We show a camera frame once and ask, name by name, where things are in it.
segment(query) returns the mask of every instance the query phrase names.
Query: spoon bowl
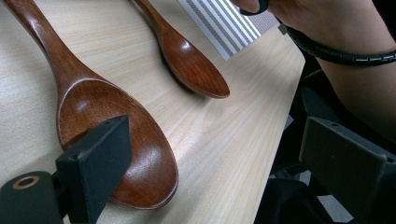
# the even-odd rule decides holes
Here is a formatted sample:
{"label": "spoon bowl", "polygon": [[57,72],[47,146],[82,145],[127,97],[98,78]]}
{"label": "spoon bowl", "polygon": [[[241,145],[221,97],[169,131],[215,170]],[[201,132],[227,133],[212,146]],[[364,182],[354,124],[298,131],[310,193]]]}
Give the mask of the spoon bowl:
{"label": "spoon bowl", "polygon": [[169,202],[177,189],[177,164],[172,148],[149,112],[82,63],[57,36],[34,1],[4,2],[43,50],[55,75],[57,131],[63,149],[100,122],[128,115],[133,162],[111,200],[139,209],[159,208]]}
{"label": "spoon bowl", "polygon": [[134,0],[153,24],[163,56],[175,76],[189,89],[213,98],[230,95],[227,82],[215,65],[175,30],[148,0]]}

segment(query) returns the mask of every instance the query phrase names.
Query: large wooden spoon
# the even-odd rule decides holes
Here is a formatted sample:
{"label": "large wooden spoon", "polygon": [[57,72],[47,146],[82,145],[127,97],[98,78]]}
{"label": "large wooden spoon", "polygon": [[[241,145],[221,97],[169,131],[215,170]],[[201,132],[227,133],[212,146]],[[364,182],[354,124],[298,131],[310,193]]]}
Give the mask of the large wooden spoon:
{"label": "large wooden spoon", "polygon": [[56,77],[57,130],[63,149],[101,121],[128,115],[133,162],[112,201],[140,209],[165,205],[177,189],[177,165],[172,148],[149,112],[83,64],[55,33],[34,1],[4,2],[43,50]]}
{"label": "large wooden spoon", "polygon": [[151,20],[163,56],[175,76],[192,91],[213,98],[230,95],[227,82],[206,56],[176,31],[148,0],[134,0]]}

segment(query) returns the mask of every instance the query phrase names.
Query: small wooden spoon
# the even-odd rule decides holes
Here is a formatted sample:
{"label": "small wooden spoon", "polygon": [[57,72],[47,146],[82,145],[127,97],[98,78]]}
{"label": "small wooden spoon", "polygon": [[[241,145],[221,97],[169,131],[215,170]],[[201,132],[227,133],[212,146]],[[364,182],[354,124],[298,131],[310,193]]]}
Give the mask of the small wooden spoon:
{"label": "small wooden spoon", "polygon": [[225,98],[230,89],[219,70],[206,56],[176,31],[148,0],[134,0],[148,15],[160,42],[163,56],[175,76],[192,91]]}
{"label": "small wooden spoon", "polygon": [[172,148],[149,112],[83,64],[55,33],[34,1],[4,2],[43,50],[56,77],[57,130],[63,149],[98,123],[128,115],[133,162],[112,201],[139,209],[164,206],[177,189],[177,164]]}

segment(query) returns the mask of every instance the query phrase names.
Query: wood grain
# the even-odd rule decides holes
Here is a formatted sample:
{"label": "wood grain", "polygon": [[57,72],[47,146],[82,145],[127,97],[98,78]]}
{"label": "wood grain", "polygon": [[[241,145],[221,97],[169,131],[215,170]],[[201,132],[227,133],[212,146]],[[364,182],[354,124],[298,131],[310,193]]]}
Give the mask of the wood grain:
{"label": "wood grain", "polygon": [[[78,58],[147,109],[177,161],[177,193],[166,206],[141,211],[109,203],[98,223],[253,223],[304,64],[289,37],[275,28],[224,62],[177,1],[151,0],[227,81],[231,95],[216,100],[175,82],[130,2],[36,3]],[[62,150],[46,58],[2,4],[0,21],[3,185],[29,171],[53,172]]]}
{"label": "wood grain", "polygon": [[134,0],[150,18],[163,56],[175,76],[192,91],[213,98],[230,95],[227,82],[215,65],[176,31],[148,0]]}
{"label": "wood grain", "polygon": [[57,131],[63,149],[67,150],[104,120],[128,115],[133,161],[111,200],[139,209],[167,204],[177,189],[177,165],[172,148],[149,112],[128,93],[83,64],[34,1],[4,2],[42,48],[55,75]]}

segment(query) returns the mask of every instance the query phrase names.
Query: metal screw hole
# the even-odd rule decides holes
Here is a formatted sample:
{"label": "metal screw hole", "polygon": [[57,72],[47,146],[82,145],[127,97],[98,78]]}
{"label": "metal screw hole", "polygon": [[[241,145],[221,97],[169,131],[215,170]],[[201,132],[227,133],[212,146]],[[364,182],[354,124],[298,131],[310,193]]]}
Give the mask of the metal screw hole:
{"label": "metal screw hole", "polygon": [[14,189],[28,189],[35,185],[38,180],[40,179],[37,175],[29,175],[22,179],[17,180],[13,185],[12,188]]}

